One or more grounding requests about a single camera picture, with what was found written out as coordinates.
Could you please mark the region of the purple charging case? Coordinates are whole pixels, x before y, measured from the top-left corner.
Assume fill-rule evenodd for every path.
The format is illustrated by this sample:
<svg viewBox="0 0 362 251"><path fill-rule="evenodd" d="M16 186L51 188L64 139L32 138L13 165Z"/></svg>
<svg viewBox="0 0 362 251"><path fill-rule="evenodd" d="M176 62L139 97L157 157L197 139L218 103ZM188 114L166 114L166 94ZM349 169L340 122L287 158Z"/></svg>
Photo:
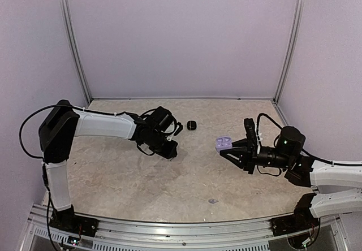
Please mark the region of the purple charging case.
<svg viewBox="0 0 362 251"><path fill-rule="evenodd" d="M230 136L220 136L216 138L215 149L218 153L222 150L228 150L232 148L232 139Z"/></svg>

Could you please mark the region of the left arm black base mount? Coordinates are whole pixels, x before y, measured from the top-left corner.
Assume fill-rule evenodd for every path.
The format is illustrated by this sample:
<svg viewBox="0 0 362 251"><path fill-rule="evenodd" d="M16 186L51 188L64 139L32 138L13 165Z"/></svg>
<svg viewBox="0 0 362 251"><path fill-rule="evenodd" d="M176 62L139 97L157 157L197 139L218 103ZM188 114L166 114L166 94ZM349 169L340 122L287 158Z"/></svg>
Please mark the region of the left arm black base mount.
<svg viewBox="0 0 362 251"><path fill-rule="evenodd" d="M58 230L89 237L95 237L98 224L96 218L76 215L73 205L66 210L53 210L49 223L50 227Z"/></svg>

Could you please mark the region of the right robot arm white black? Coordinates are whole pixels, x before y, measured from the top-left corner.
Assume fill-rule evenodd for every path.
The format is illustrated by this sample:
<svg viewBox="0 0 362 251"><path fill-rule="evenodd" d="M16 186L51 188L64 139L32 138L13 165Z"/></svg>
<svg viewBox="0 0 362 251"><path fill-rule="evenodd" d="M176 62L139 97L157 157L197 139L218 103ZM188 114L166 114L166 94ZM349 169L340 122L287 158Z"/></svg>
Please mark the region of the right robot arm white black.
<svg viewBox="0 0 362 251"><path fill-rule="evenodd" d="M258 167L277 168L288 182L314 191L302 196L289 218L300 231L312 218L361 211L361 164L321 161L302 155L305 136L292 126L282 127L275 147L261 146L256 132L245 128L246 137L233 141L216 138L216 151L239 169L253 174Z"/></svg>

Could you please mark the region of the aluminium front rail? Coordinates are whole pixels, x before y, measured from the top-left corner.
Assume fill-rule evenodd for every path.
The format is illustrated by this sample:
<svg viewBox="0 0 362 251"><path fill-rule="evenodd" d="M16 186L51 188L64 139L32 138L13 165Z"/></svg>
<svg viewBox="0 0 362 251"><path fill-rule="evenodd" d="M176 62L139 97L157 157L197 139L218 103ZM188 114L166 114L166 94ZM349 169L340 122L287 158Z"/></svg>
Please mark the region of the aluminium front rail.
<svg viewBox="0 0 362 251"><path fill-rule="evenodd" d="M16 250L290 250L293 235L274 236L271 218L227 222L157 223L97 216L93 237L72 246L69 232L46 226L46 207L33 205Z"/></svg>

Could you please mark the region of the aluminium corner post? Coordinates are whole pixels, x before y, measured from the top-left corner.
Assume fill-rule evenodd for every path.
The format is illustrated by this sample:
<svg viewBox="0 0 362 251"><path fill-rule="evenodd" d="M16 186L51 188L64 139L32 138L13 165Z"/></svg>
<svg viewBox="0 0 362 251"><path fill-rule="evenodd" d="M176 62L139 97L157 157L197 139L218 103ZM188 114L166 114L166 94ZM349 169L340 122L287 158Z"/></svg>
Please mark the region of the aluminium corner post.
<svg viewBox="0 0 362 251"><path fill-rule="evenodd" d="M68 40L68 45L71 52L71 57L74 62L75 71L79 79L79 83L81 86L81 90L83 93L83 96L85 98L85 103L89 105L93 98L91 94L91 90L89 88L87 78L85 76L85 72L83 69L83 65L81 62L81 57L79 53L79 48L77 46L76 42L76 36L75 31L72 25L72 17L71 17L71 11L70 11L70 4L68 0L59 0L60 7L61 7L61 13L64 21L64 28L66 32L66 37Z"/></svg>
<svg viewBox="0 0 362 251"><path fill-rule="evenodd" d="M274 98L273 98L273 103L275 104L275 106L279 105L284 87L286 85L287 75L290 70L295 46L296 46L296 43L298 40L300 23L301 23L301 19L303 16L304 2L305 2L305 0L296 0L294 16L293 16L293 20L292 20L292 27L291 27L291 32L290 32L287 50L286 50L286 55L285 55L285 58L283 61L282 72L279 77L277 90L276 90Z"/></svg>

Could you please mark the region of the black charging case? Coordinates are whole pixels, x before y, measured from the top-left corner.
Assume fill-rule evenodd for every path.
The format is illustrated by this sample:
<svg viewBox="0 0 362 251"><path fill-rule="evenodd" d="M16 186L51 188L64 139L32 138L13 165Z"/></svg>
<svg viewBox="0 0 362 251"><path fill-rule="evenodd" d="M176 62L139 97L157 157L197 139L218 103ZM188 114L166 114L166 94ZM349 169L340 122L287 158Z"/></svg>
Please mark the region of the black charging case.
<svg viewBox="0 0 362 251"><path fill-rule="evenodd" d="M196 123L196 121L194 121L194 120L189 120L189 121L187 122L187 129L188 129L189 131L194 131L194 130L196 130L196 128L197 128L197 123Z"/></svg>

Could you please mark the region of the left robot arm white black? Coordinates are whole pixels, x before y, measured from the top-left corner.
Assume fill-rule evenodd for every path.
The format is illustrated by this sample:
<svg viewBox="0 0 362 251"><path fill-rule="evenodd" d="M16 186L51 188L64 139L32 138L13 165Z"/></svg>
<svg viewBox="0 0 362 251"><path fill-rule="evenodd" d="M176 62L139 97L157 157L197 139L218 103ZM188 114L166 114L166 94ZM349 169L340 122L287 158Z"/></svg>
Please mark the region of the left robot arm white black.
<svg viewBox="0 0 362 251"><path fill-rule="evenodd" d="M75 137L100 136L130 140L136 143L139 150L145 145L149 155L172 159L177 156L178 146L173 138L182 129L182 124L162 106L137 115L125 111L90 111L72 106L65 99L59 101L38 131L50 198L58 211L57 222L67 231L73 231L79 226L79 218L69 211L72 202L67 179L67 160Z"/></svg>

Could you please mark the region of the left aluminium corner post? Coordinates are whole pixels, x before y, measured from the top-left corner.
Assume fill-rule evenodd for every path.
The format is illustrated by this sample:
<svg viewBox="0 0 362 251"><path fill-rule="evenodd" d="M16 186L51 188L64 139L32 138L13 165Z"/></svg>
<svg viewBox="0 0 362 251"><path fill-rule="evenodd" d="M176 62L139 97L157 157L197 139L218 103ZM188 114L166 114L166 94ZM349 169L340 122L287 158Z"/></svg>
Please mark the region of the left aluminium corner post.
<svg viewBox="0 0 362 251"><path fill-rule="evenodd" d="M75 71L79 79L79 83L81 86L81 90L83 93L83 96L85 98L85 103L89 105L93 98L91 94L91 90L89 88L87 78L85 76L85 72L83 69L83 65L81 62L81 57L79 53L79 48L77 46L76 42L76 36L75 31L72 25L72 17L71 17L71 11L70 11L70 4L68 0L59 0L60 7L61 7L61 13L64 21L64 28L66 32L66 37L68 40L68 45L71 52L71 57L74 62Z"/></svg>

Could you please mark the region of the purple earbud near front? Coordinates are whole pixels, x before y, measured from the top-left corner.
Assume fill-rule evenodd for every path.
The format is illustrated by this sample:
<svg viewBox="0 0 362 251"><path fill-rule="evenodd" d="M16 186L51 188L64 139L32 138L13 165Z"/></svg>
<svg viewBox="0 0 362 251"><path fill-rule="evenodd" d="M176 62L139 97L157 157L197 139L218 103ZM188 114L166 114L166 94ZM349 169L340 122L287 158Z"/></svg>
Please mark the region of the purple earbud near front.
<svg viewBox="0 0 362 251"><path fill-rule="evenodd" d="M218 200L218 199L215 199L215 198L211 198L211 199L208 200L208 202L209 202L210 204L216 204L217 202L219 202L219 200Z"/></svg>

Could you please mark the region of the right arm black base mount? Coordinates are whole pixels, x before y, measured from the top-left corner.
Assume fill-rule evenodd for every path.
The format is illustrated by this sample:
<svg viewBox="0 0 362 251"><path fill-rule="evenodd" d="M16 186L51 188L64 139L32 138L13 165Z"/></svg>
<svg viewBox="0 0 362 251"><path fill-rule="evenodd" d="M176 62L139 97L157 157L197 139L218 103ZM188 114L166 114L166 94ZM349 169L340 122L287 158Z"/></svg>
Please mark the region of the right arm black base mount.
<svg viewBox="0 0 362 251"><path fill-rule="evenodd" d="M292 214L270 220L273 236L286 235L318 226L319 218L312 215L310 208L315 193L304 194L298 201Z"/></svg>

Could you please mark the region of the right aluminium corner post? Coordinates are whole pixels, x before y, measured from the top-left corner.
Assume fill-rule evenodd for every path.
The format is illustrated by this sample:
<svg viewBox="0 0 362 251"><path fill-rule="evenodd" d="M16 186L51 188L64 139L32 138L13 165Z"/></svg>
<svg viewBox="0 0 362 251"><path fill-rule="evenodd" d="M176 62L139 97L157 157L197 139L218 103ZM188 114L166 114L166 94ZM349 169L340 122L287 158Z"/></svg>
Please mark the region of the right aluminium corner post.
<svg viewBox="0 0 362 251"><path fill-rule="evenodd" d="M290 70L295 46L296 46L296 43L298 40L300 23L301 23L301 19L303 16L304 2L305 2L305 0L296 0L294 16L293 16L293 20L292 20L292 27L291 27L291 32L290 32L287 50L286 50L286 55L285 55L285 58L283 61L282 72L279 77L277 90L276 90L274 98L273 98L273 103L275 104L275 106L279 105L284 87L286 85L287 75Z"/></svg>

